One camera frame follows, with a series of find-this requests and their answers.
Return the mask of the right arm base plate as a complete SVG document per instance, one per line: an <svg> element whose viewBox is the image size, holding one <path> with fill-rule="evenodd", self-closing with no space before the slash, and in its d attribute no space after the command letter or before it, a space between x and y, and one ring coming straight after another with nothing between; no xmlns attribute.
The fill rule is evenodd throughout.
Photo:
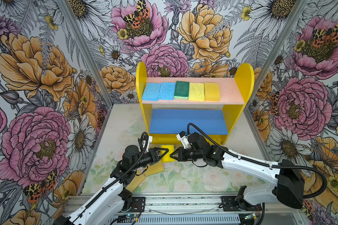
<svg viewBox="0 0 338 225"><path fill-rule="evenodd" d="M235 196L221 196L221 203L218 206L223 211L262 211L262 205L250 205L246 201L237 201Z"/></svg>

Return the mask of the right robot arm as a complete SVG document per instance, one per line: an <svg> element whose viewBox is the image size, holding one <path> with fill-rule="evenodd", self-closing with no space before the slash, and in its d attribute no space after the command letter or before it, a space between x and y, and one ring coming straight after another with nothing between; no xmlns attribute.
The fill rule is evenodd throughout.
<svg viewBox="0 0 338 225"><path fill-rule="evenodd" d="M280 202L293 209L301 209L304 200L304 178L293 163L258 160L236 153L216 143L210 144L204 136L184 131L176 135L182 146L170 157L178 162L203 160L208 166L235 170L261 179L265 184L257 187L240 187L231 205L242 211L262 203Z"/></svg>

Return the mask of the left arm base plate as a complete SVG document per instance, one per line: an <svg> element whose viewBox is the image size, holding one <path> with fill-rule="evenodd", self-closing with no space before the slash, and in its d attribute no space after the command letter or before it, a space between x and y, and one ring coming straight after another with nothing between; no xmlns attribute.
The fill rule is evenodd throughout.
<svg viewBox="0 0 338 225"><path fill-rule="evenodd" d="M122 212L143 213L145 211L146 198L145 197L131 197L124 202Z"/></svg>

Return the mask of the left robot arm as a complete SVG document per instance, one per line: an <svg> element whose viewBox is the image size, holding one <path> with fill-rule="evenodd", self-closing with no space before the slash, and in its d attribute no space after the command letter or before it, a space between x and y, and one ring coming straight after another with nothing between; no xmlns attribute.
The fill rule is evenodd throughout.
<svg viewBox="0 0 338 225"><path fill-rule="evenodd" d="M104 225L118 212L131 207L132 192L126 187L136 176L139 168L148 168L160 162L167 155L167 148L144 150L136 145L126 147L122 160L113 170L110 178L84 205L69 216L59 216L55 225Z"/></svg>

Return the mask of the green scouring sponge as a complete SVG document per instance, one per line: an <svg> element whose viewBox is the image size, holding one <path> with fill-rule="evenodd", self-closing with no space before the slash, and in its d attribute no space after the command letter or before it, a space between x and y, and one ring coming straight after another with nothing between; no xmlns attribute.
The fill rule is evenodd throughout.
<svg viewBox="0 0 338 225"><path fill-rule="evenodd" d="M188 99L189 89L190 89L189 82L176 81L174 99Z"/></svg>

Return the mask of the speckled yellow sponge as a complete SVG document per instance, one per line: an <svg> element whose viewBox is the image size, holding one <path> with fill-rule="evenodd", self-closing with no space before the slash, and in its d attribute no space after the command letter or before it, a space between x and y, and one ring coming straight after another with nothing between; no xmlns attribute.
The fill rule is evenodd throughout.
<svg viewBox="0 0 338 225"><path fill-rule="evenodd" d="M190 83L189 85L189 101L205 101L205 85L204 83Z"/></svg>

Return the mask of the light blue sponge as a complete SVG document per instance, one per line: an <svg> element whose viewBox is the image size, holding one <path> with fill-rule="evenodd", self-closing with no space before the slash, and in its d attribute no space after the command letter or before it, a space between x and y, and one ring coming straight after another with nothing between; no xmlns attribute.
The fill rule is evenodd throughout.
<svg viewBox="0 0 338 225"><path fill-rule="evenodd" d="M143 101L158 101L161 83L147 83L142 95Z"/></svg>

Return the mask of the bright yellow square sponge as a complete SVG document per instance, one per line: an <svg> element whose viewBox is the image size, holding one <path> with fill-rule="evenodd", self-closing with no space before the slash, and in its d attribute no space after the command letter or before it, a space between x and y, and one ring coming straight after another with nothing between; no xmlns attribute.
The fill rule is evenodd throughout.
<svg viewBox="0 0 338 225"><path fill-rule="evenodd" d="M161 155L163 156L161 161L163 163L175 162L174 159L170 158L170 154L174 152L174 145L161 145L160 148L167 149L161 151Z"/></svg>

